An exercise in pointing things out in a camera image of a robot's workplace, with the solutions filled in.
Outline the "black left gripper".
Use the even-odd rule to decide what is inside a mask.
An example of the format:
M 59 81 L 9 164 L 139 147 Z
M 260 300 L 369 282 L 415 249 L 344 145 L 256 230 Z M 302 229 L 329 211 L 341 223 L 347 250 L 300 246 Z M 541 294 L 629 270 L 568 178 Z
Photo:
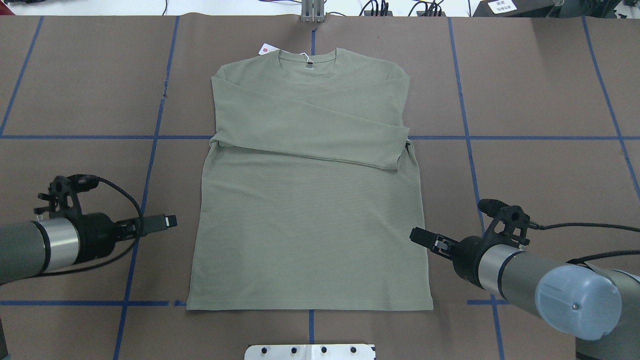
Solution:
M 106 214 L 96 212 L 75 219 L 78 234 L 78 255 L 75 264 L 104 258 L 112 253 L 122 239 L 137 239 L 151 233 L 166 231 L 178 225 L 176 215 L 153 215 L 130 218 L 114 223 Z

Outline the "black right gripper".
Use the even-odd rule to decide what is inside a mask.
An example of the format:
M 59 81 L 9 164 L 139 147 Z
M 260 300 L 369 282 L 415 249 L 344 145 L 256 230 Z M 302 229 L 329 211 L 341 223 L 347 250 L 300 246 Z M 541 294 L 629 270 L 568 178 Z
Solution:
M 478 235 L 471 235 L 459 243 L 450 237 L 425 228 L 412 228 L 409 239 L 436 255 L 450 255 L 455 273 L 470 284 L 483 289 L 479 267 L 485 253 L 493 244 Z

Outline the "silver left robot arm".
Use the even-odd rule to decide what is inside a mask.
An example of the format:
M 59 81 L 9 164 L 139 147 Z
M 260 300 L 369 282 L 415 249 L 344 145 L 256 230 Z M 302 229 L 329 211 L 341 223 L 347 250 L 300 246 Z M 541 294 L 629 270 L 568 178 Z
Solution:
M 153 215 L 112 221 L 95 212 L 75 219 L 51 218 L 2 225 L 1 284 L 38 276 L 109 256 L 116 243 L 146 237 L 178 225 L 176 215 Z

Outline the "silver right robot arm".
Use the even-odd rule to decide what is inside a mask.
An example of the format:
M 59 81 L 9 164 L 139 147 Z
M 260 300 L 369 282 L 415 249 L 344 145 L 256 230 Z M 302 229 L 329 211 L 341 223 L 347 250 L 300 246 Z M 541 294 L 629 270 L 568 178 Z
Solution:
M 497 234 L 456 241 L 416 227 L 409 238 L 463 280 L 572 335 L 577 360 L 639 358 L 638 275 L 550 260 Z

